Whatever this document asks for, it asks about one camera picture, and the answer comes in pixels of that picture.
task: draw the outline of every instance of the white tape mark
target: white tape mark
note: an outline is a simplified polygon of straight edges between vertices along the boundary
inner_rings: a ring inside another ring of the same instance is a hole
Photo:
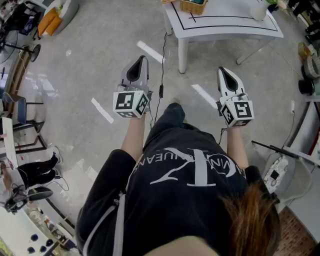
[[[152,49],[142,41],[137,42],[136,45],[140,47],[142,50],[144,50],[151,57],[153,57],[156,61],[162,63],[163,56],[160,53],[156,52],[154,49]]]
[[[110,124],[114,122],[114,119],[111,117],[111,115],[109,115],[108,112],[105,111],[102,106],[100,106],[95,98],[92,98],[91,102],[93,103],[93,105],[95,105],[96,109],[101,113],[101,115],[103,115],[104,118],[108,120]]]
[[[93,182],[95,182],[98,176],[98,173],[91,166],[88,168],[85,174],[88,175],[89,179],[92,180]]]
[[[211,97],[199,84],[191,85],[193,89],[195,89],[199,95],[204,98],[214,109],[218,109],[217,101]]]

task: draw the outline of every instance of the black pants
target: black pants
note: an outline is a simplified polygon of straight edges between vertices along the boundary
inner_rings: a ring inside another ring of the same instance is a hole
[[[310,5],[308,0],[289,0],[288,6],[290,8],[294,7],[296,3],[299,3],[298,6],[294,9],[293,14],[298,16],[303,13]]]
[[[181,105],[178,103],[171,103],[151,129],[148,137],[146,138],[143,150],[153,139],[158,137],[162,132],[164,132],[167,129],[185,128],[188,130],[198,131],[206,134],[206,132],[200,131],[197,127],[194,127],[193,125],[188,123],[184,123],[185,117],[186,114]]]
[[[32,187],[36,184],[45,184],[52,181],[56,176],[56,171],[52,170],[58,162],[58,158],[53,155],[52,158],[44,162],[30,162],[18,167],[26,187]]]
[[[311,33],[316,30],[320,30],[320,22],[313,23],[312,25],[308,26],[308,29],[307,29],[308,33]],[[311,41],[320,40],[320,32],[317,32],[315,34],[310,34],[308,37]]]

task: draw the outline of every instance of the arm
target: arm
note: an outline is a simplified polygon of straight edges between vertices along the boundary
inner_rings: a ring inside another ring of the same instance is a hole
[[[11,188],[12,185],[12,180],[11,180],[11,176],[9,174],[9,172],[7,171],[7,168],[1,168],[2,172],[3,172],[3,183],[5,188],[8,190]]]
[[[236,162],[240,169],[245,170],[249,166],[240,127],[228,128],[226,154]]]
[[[131,119],[121,149],[137,161],[144,146],[146,114],[141,119]]]

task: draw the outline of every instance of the blue chair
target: blue chair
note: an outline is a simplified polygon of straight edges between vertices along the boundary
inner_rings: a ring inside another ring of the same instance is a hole
[[[2,98],[7,102],[7,103],[16,103],[18,106],[18,116],[17,120],[20,124],[25,125],[25,124],[33,124],[35,123],[34,120],[27,120],[27,105],[43,105],[43,102],[26,102],[26,98],[11,94],[8,92],[4,92],[2,95]]]

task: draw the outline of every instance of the orange object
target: orange object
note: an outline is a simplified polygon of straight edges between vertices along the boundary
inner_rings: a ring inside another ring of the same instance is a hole
[[[52,8],[40,21],[38,25],[38,34],[39,37],[46,31],[50,23],[54,20],[55,17],[57,17],[58,14],[56,12],[56,8]]]
[[[298,54],[303,61],[306,61],[306,59],[312,55],[310,49],[304,42],[298,44]]]
[[[62,22],[62,19],[59,16],[54,17],[53,21],[49,24],[49,26],[46,28],[46,32],[52,36],[57,27]]]
[[[207,2],[208,0],[204,0],[203,4],[198,4],[187,0],[180,0],[180,10],[192,14],[201,15],[205,10]]]

